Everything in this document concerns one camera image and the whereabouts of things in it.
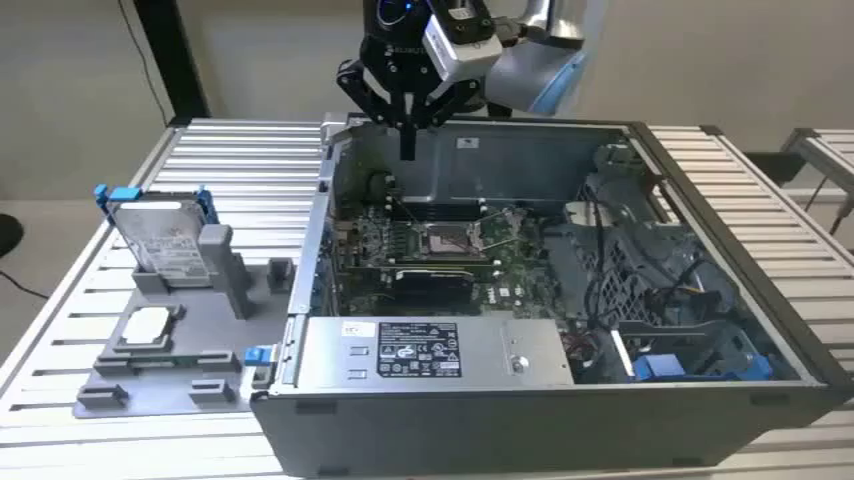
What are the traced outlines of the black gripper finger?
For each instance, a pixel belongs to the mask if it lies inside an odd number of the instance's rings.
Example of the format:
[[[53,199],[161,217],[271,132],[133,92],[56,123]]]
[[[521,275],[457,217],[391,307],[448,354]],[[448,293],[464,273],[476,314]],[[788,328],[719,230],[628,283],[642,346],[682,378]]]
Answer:
[[[336,70],[336,84],[361,112],[377,124],[399,132],[399,158],[411,160],[411,122],[404,97],[393,93],[385,100],[364,78],[365,68],[360,60],[344,60]]]
[[[465,105],[480,90],[479,80],[455,83],[435,99],[425,91],[416,92],[408,115],[408,160],[415,160],[416,134],[421,129],[439,127]]]

